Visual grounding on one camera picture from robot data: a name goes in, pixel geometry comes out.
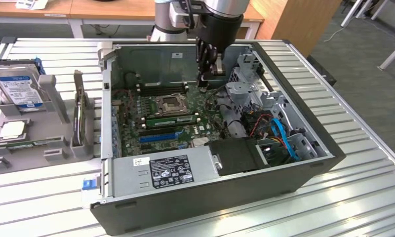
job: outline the gray carpet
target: gray carpet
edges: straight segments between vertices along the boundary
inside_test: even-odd
[[[323,42],[340,29],[345,15],[337,10],[313,49],[312,57],[332,74],[335,89],[395,151],[395,61],[384,72],[378,65],[395,50],[395,39],[378,30],[370,20],[353,19],[348,27],[329,42]],[[102,29],[109,35],[116,26]],[[150,27],[121,26],[114,38],[144,38]],[[86,38],[98,38],[94,29],[84,26]],[[4,36],[24,38],[70,38],[66,25],[0,24],[0,40]]]

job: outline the blue latch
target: blue latch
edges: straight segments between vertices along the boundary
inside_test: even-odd
[[[90,190],[97,188],[97,180],[96,179],[86,179],[84,180],[84,185],[81,190]]]

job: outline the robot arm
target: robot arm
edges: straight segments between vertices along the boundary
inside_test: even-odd
[[[197,85],[225,75],[221,60],[235,42],[249,0],[154,0],[153,41],[187,40],[185,28],[196,30]]]

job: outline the warning label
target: warning label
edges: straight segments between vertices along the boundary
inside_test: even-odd
[[[156,189],[195,181],[187,155],[150,160],[149,168]]]
[[[0,83],[14,105],[25,108],[42,105],[40,94],[37,90],[30,87],[32,80],[29,76],[0,77]]]

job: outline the metal table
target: metal table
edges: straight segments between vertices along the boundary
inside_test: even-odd
[[[96,66],[98,40],[17,39],[13,45],[0,46],[4,58],[38,56],[42,59],[46,73],[57,75],[62,98],[72,98],[73,95],[69,74],[74,69],[86,74],[85,88],[97,100],[96,156],[101,95],[101,77]],[[394,152],[293,46],[277,40],[260,41],[260,44],[347,158],[292,194],[125,234],[124,237],[395,236]],[[81,208],[80,196],[82,178],[98,170],[98,159],[93,159],[0,175],[0,236],[105,236],[89,210]]]

